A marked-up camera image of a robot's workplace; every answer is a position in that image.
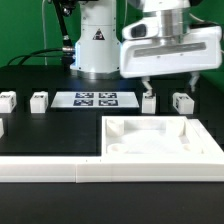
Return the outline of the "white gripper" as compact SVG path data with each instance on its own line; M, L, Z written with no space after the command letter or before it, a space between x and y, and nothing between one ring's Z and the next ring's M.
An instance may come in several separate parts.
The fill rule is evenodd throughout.
M195 91L200 73L222 63L219 26L192 29L182 43L161 45L153 39L125 41L120 53L120 73L124 78L141 78L146 97L153 96L150 77L192 72L189 85Z

